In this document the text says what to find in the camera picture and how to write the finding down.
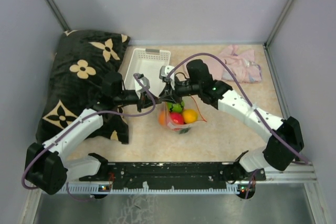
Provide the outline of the green watermelon ball toy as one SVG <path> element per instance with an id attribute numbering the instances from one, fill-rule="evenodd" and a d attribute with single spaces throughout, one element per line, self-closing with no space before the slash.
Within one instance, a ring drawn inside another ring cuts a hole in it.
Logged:
<path id="1" fill-rule="evenodd" d="M 184 101 L 182 101 L 181 103 L 167 102 L 166 105 L 169 112 L 175 112 L 175 113 L 182 113 L 185 107 Z"/>

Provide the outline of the orange fruit toy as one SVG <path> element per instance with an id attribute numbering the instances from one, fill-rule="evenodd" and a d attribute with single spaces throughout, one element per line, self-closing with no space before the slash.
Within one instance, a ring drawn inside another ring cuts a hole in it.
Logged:
<path id="1" fill-rule="evenodd" d="M 166 127 L 167 126 L 167 118 L 169 114 L 166 111 L 161 111 L 158 117 L 158 122 L 161 126 Z"/>

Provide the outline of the yellow lemon toy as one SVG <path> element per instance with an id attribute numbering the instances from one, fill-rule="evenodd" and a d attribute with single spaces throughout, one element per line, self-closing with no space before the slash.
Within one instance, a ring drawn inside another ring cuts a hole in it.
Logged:
<path id="1" fill-rule="evenodd" d="M 195 110 L 187 109 L 182 112 L 182 117 L 185 124 L 191 124 L 198 120 L 198 114 Z"/>

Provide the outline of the clear orange zip bag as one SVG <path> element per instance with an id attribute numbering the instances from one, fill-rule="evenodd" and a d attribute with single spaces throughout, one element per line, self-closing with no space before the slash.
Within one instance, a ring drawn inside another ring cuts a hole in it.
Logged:
<path id="1" fill-rule="evenodd" d="M 184 97 L 181 103 L 163 102 L 158 110 L 158 123 L 178 134 L 185 134 L 192 127 L 207 122 L 193 97 Z"/>

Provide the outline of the red apple toy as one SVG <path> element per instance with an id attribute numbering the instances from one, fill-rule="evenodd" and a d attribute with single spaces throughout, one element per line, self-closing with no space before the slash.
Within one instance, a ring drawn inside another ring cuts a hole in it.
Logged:
<path id="1" fill-rule="evenodd" d="M 182 114 L 177 113 L 177 112 L 171 112 L 170 113 L 170 120 L 177 125 L 183 125 L 184 124 L 184 119 Z"/>

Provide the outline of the dark green avocado toy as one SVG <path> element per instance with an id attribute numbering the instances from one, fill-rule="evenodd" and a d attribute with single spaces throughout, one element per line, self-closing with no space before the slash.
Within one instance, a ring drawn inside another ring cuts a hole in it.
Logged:
<path id="1" fill-rule="evenodd" d="M 190 131 L 190 128 L 184 128 L 184 129 L 179 129 L 177 131 L 178 134 L 185 134 L 188 133 Z"/>

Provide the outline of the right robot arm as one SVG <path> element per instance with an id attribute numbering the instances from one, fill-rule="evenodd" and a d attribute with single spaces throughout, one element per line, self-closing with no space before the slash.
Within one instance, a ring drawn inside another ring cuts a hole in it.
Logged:
<path id="1" fill-rule="evenodd" d="M 196 59 L 187 63 L 188 78 L 180 81 L 172 66 L 162 66 L 159 78 L 166 83 L 161 96 L 175 101 L 189 95 L 198 96 L 205 104 L 226 112 L 253 129 L 265 142 L 265 147 L 243 153 L 234 167 L 235 175 L 248 179 L 253 171 L 273 167 L 284 171 L 302 151 L 303 137 L 299 121 L 293 117 L 283 119 L 253 104 L 223 81 L 213 79 L 208 66 Z"/>

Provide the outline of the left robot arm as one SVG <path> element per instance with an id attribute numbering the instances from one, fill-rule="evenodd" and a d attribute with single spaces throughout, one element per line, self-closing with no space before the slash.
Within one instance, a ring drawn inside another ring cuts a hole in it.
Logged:
<path id="1" fill-rule="evenodd" d="M 22 186 L 54 195 L 69 182 L 82 177 L 106 179 L 109 174 L 108 161 L 102 156 L 92 153 L 73 161 L 67 158 L 81 142 L 104 125 L 105 114 L 122 115 L 118 107 L 136 105 L 139 110 L 137 116 L 140 117 L 144 115 L 142 109 L 149 106 L 155 108 L 158 99 L 150 91 L 149 79 L 139 73 L 133 77 L 135 89 L 126 90 L 119 73 L 107 74 L 97 98 L 70 125 L 42 144 L 31 144 L 27 149 Z"/>

